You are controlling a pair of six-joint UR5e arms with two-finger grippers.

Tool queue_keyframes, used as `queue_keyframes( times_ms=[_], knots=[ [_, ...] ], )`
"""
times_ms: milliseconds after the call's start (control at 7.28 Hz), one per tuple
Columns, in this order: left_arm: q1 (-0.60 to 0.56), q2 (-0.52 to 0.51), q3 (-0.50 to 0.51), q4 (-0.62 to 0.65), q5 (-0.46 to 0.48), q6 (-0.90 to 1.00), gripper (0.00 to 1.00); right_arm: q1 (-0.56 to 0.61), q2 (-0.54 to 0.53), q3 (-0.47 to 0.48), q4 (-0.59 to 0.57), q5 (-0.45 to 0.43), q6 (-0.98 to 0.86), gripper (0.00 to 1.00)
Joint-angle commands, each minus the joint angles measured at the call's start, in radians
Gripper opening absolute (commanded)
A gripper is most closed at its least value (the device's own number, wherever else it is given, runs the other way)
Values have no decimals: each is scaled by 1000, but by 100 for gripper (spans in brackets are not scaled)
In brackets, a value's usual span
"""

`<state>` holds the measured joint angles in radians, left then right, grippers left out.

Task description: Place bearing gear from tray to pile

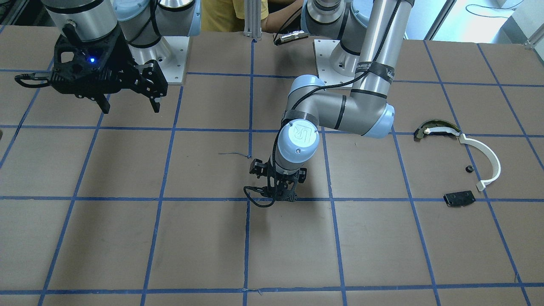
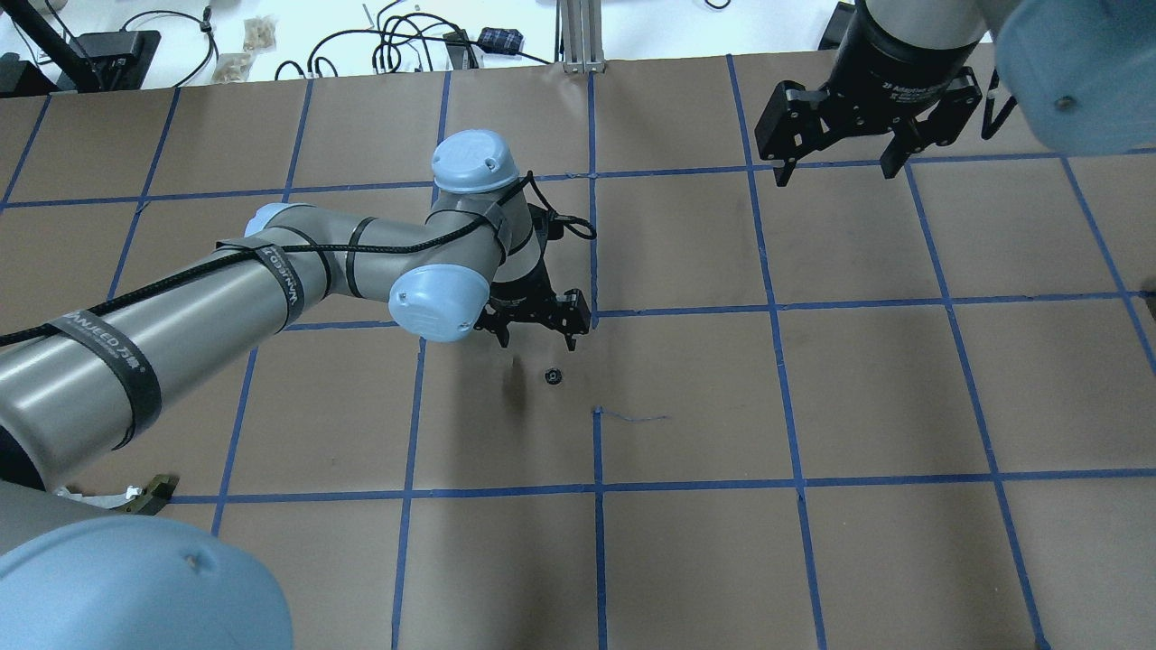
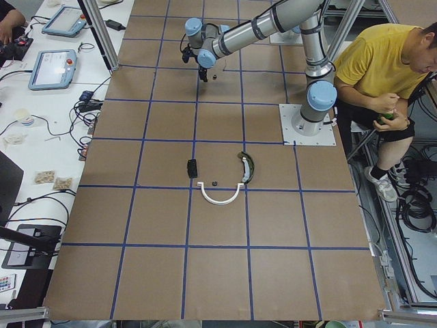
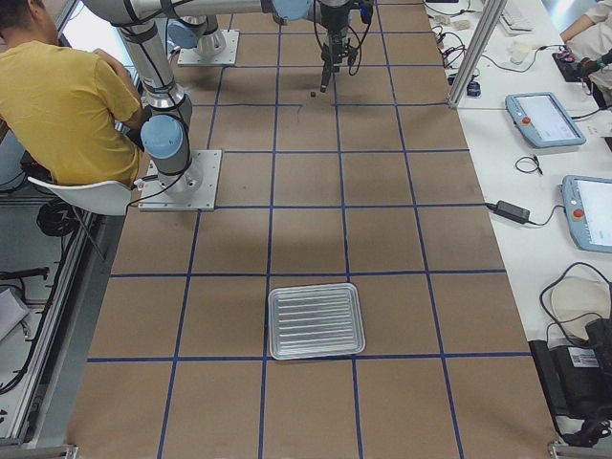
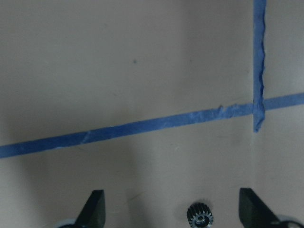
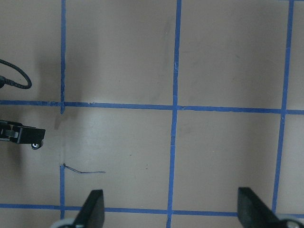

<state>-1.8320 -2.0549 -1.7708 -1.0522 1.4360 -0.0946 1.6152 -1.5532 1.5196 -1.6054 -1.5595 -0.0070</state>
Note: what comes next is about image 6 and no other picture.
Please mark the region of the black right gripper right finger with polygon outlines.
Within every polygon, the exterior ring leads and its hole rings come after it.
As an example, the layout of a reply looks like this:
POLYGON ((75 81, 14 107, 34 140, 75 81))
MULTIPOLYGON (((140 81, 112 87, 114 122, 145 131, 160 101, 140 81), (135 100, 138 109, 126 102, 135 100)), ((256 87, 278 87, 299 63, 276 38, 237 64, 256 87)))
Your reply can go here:
POLYGON ((280 220, 249 187, 239 187, 237 193, 237 217, 243 228, 285 227, 285 221, 280 220))

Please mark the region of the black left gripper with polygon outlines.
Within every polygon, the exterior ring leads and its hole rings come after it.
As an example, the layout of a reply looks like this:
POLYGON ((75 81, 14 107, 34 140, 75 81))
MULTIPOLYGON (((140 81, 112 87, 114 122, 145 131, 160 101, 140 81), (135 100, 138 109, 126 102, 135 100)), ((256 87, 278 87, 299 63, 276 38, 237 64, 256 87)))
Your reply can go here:
POLYGON ((22 127, 23 124, 6 120, 0 121, 0 140, 18 144, 40 144, 45 129, 22 127))

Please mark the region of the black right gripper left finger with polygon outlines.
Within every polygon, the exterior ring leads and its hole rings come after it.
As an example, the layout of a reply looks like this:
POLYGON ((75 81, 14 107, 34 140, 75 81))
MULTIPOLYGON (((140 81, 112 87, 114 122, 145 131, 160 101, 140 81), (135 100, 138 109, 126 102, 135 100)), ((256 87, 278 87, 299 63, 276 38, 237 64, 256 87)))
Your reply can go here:
POLYGON ((72 228, 102 228, 105 222, 103 190, 92 190, 80 212, 72 223, 72 228))

